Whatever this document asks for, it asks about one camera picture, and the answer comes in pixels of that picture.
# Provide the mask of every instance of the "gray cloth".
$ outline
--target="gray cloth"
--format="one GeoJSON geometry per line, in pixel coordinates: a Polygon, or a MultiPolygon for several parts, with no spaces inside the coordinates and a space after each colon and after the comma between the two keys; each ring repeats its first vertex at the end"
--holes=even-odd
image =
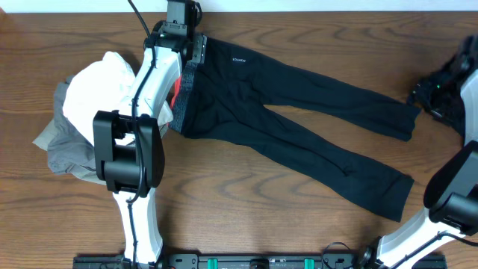
{"type": "MultiPolygon", "coordinates": [[[[106,185],[96,176],[93,145],[63,115],[66,92],[73,77],[58,84],[53,95],[53,120],[33,143],[48,152],[48,167],[53,173],[71,173],[81,180],[106,185]]],[[[167,129],[167,125],[160,127],[161,137],[167,129]]]]}

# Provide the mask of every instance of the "cable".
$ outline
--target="cable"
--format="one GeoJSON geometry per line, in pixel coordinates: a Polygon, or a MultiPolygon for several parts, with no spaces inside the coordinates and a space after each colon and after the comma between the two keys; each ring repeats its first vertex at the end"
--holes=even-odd
{"type": "MultiPolygon", "coordinates": [[[[349,252],[352,252],[352,250],[351,250],[346,244],[344,244],[344,243],[342,243],[342,242],[333,242],[333,243],[330,243],[329,246],[327,246],[327,247],[323,250],[323,252],[322,252],[322,257],[324,257],[324,256],[326,255],[327,250],[328,250],[331,246],[335,246],[335,245],[344,246],[344,247],[346,247],[346,248],[349,250],[349,252]]],[[[345,267],[344,269],[353,268],[353,265],[356,263],[355,260],[356,260],[356,259],[353,258],[352,262],[350,262],[351,265],[348,266],[348,267],[345,267]]],[[[330,265],[329,265],[329,260],[328,260],[327,258],[325,258],[325,259],[322,258],[322,263],[323,263],[325,266],[327,266],[328,269],[335,269],[335,268],[331,268],[331,267],[330,267],[330,265]]]]}
{"type": "Polygon", "coordinates": [[[410,255],[405,255],[405,257],[401,260],[399,260],[395,265],[393,265],[392,267],[390,267],[389,269],[397,269],[399,266],[401,266],[404,262],[408,261],[410,258],[413,258],[414,256],[416,256],[418,253],[422,252],[424,249],[426,249],[427,247],[429,247],[431,244],[435,243],[436,241],[438,240],[441,240],[443,237],[445,236],[448,236],[448,237],[451,237],[453,239],[456,239],[457,241],[460,241],[462,242],[463,244],[467,244],[468,246],[472,246],[472,247],[478,247],[478,243],[475,243],[475,242],[472,242],[472,241],[469,241],[469,240],[466,240],[466,239],[463,239],[463,238],[460,238],[459,236],[456,236],[454,234],[450,234],[448,232],[439,232],[437,235],[435,235],[434,238],[430,239],[428,242],[426,242],[425,244],[421,245],[420,247],[418,247],[414,252],[412,252],[410,255]]]}
{"type": "MultiPolygon", "coordinates": [[[[137,10],[137,8],[134,6],[132,0],[128,0],[128,3],[131,5],[133,8],[134,12],[136,13],[136,16],[141,22],[141,25],[144,28],[144,31],[146,32],[146,35],[148,36],[148,45],[151,46],[151,34],[149,33],[148,26],[144,22],[143,17],[141,16],[140,12],[137,10]]],[[[145,185],[145,177],[146,177],[146,168],[144,167],[144,160],[143,160],[143,150],[141,148],[141,140],[140,140],[140,130],[137,126],[137,116],[136,116],[136,110],[137,110],[137,100],[140,97],[141,90],[144,87],[144,84],[148,80],[149,75],[153,71],[153,69],[156,67],[156,50],[154,47],[154,44],[151,48],[152,50],[152,59],[151,59],[151,66],[148,69],[148,72],[145,74],[143,80],[140,83],[140,86],[138,87],[134,98],[131,101],[131,118],[132,118],[132,127],[133,127],[133,134],[134,134],[134,139],[136,141],[136,150],[137,150],[137,156],[138,156],[138,162],[140,166],[140,182],[137,187],[136,193],[134,194],[134,197],[131,199],[126,200],[128,203],[128,212],[129,212],[129,223],[131,225],[131,233],[133,235],[133,260],[132,262],[132,268],[136,269],[136,251],[137,251],[137,238],[136,238],[136,230],[134,228],[134,220],[133,220],[133,203],[136,202],[136,200],[139,198],[141,191],[143,190],[143,187],[145,185]]]]}
{"type": "Polygon", "coordinates": [[[198,26],[201,23],[201,20],[202,20],[202,8],[201,8],[201,4],[199,2],[195,2],[194,5],[196,5],[197,10],[199,11],[199,16],[198,16],[197,21],[196,21],[196,26],[198,26]]]}

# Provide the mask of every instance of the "black pants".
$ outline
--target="black pants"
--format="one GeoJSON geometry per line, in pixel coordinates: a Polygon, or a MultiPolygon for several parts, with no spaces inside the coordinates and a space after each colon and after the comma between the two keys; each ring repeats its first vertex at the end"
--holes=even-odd
{"type": "Polygon", "coordinates": [[[413,179],[341,149],[263,105],[292,105],[409,140],[419,108],[249,49],[208,38],[205,62],[188,65],[170,127],[188,138],[250,146],[375,214],[400,221],[413,179]]]}

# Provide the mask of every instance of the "white cloth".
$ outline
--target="white cloth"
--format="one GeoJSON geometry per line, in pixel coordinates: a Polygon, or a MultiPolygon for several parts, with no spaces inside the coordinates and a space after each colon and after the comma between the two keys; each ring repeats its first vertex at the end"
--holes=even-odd
{"type": "MultiPolygon", "coordinates": [[[[77,74],[66,92],[63,114],[74,127],[92,144],[93,118],[98,111],[131,111],[134,92],[133,69],[116,52],[106,52],[102,61],[97,61],[77,74]]],[[[158,117],[162,126],[173,120],[173,113],[164,102],[158,117]]],[[[134,140],[133,134],[127,134],[117,144],[126,145],[134,140]]]]}

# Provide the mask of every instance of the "black mounting bracket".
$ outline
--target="black mounting bracket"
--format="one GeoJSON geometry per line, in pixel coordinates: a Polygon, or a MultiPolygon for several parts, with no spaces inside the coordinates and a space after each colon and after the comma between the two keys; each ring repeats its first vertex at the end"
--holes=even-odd
{"type": "MultiPolygon", "coordinates": [[[[150,188],[156,188],[163,177],[164,150],[158,121],[147,115],[137,118],[139,137],[146,168],[146,188],[140,197],[146,197],[150,188]]],[[[106,181],[109,191],[136,192],[140,181],[140,166],[134,146],[116,145],[115,139],[123,139],[132,133],[132,118],[116,111],[98,111],[93,119],[96,175],[106,181]]]]}

